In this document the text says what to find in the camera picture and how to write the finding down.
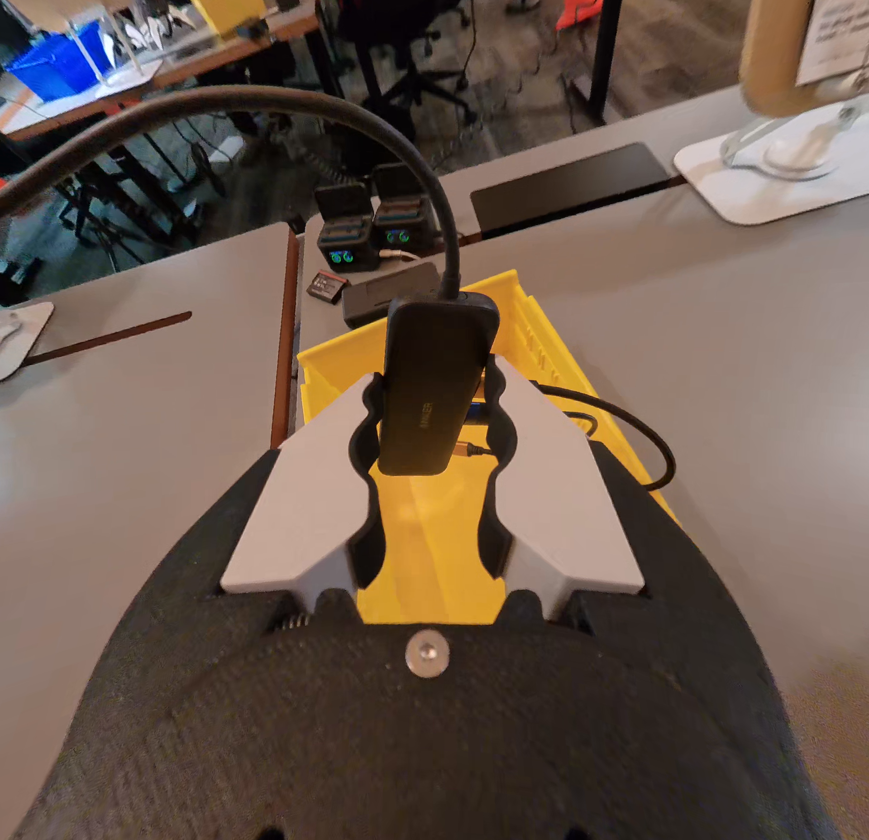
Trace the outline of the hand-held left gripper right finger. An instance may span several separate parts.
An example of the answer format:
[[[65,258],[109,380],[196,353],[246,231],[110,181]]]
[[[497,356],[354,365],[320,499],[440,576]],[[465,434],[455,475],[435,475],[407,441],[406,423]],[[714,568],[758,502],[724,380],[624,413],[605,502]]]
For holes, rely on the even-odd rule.
[[[644,577],[590,443],[504,356],[485,369],[487,447],[496,459],[479,556],[506,594],[537,596],[557,619],[578,591],[638,595]]]

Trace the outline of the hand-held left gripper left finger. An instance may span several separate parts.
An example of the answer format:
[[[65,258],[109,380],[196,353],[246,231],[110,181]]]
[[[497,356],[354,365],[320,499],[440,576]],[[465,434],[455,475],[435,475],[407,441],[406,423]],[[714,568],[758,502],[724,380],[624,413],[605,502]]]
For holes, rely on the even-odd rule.
[[[360,378],[280,446],[221,578],[228,594],[287,591],[304,612],[325,590],[355,596],[384,563],[370,472],[380,453],[383,377]]]

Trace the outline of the yellow plastic bin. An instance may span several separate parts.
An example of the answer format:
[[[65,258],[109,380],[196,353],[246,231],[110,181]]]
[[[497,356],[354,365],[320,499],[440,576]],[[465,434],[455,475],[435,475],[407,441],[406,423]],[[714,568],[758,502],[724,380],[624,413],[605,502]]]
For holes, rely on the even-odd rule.
[[[501,325],[494,353],[524,377],[596,396],[537,300],[514,269],[465,291],[496,302]],[[302,350],[301,412],[311,421],[361,376],[383,370],[386,321],[379,320]],[[490,624],[505,599],[504,583],[485,571],[476,547],[492,456],[458,456],[439,476],[382,476],[371,471],[380,495],[386,555],[357,606],[370,624]]]

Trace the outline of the grey desk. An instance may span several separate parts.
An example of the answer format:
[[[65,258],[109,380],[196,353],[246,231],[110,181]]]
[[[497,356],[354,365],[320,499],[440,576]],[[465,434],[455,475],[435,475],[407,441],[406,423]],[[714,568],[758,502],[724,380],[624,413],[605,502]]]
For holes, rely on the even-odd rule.
[[[57,295],[2,396],[2,838],[154,568],[267,447],[287,226]],[[867,199],[720,220],[688,184],[488,239],[598,393],[679,464],[666,497],[783,691],[843,835],[867,838]]]

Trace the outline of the small black adapter box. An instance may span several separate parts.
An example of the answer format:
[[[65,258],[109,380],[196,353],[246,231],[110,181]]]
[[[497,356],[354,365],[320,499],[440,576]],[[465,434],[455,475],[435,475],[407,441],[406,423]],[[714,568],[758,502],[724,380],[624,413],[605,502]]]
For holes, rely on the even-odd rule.
[[[387,316],[397,298],[437,295],[440,274],[435,265],[423,262],[406,269],[349,284],[342,291],[342,316],[351,330]]]

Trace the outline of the black battery charger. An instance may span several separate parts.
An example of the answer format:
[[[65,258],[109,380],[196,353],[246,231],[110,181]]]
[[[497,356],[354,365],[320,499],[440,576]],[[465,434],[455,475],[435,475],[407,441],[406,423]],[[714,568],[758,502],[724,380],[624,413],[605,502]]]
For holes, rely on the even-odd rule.
[[[379,198],[372,225],[378,248],[428,256],[440,231],[430,198],[415,175],[396,162],[375,166],[371,177]]]
[[[364,182],[322,185],[314,190],[322,218],[317,247],[330,270],[349,274],[378,269],[382,259],[373,233],[374,209]]]

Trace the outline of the document stand with instruction sheet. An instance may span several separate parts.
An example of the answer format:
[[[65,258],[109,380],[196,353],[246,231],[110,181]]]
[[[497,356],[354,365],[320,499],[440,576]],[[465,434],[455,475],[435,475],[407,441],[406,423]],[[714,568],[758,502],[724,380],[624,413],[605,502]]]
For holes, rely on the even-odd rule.
[[[757,226],[868,193],[868,0],[751,0],[740,92],[755,120],[681,149],[726,222]]]

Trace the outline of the wooden workbench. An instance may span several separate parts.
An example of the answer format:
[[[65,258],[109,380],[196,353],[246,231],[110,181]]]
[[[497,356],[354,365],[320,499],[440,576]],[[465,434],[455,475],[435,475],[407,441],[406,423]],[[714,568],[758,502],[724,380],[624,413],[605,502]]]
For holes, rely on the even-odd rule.
[[[257,40],[235,36],[220,41],[209,30],[185,33],[179,43],[160,55],[160,67],[147,83],[98,97],[97,88],[38,105],[37,97],[13,77],[2,79],[1,131],[8,139],[24,140],[71,125],[95,114],[112,115],[137,104],[144,96],[179,85],[201,73],[234,63],[278,42],[304,40],[321,88],[330,95],[343,96],[342,87],[329,59],[322,31],[318,3],[301,0],[298,7],[267,16],[269,32]]]

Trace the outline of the black office chair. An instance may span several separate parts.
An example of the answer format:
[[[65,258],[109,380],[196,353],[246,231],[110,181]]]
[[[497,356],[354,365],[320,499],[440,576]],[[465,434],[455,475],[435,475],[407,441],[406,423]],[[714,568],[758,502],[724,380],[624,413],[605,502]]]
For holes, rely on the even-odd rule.
[[[425,95],[440,98],[461,111],[465,125],[473,125],[476,112],[440,82],[458,79],[458,71],[422,71],[411,52],[415,41],[428,42],[431,26],[440,15],[458,7],[462,0],[337,0],[338,36],[353,44],[368,96],[365,109],[391,124],[409,140],[415,140],[411,105],[420,106]],[[371,52],[388,46],[396,55],[400,80],[383,91],[378,83]]]

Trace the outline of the blue storage bin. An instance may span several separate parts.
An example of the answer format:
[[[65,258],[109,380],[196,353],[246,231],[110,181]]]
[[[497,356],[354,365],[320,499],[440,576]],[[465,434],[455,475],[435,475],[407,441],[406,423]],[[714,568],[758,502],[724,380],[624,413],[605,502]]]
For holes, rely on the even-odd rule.
[[[114,68],[104,46],[101,25],[94,20],[76,29],[86,58],[71,36],[51,33],[27,52],[4,64],[4,70],[18,79],[44,103],[79,95],[98,85],[91,61],[102,74]]]

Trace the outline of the small yellow storage bin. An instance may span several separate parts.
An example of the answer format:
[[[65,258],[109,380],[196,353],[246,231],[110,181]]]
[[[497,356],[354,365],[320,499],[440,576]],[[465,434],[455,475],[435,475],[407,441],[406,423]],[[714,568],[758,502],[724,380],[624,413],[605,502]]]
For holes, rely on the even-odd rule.
[[[190,0],[207,26],[218,36],[232,36],[236,29],[265,19],[265,0]]]

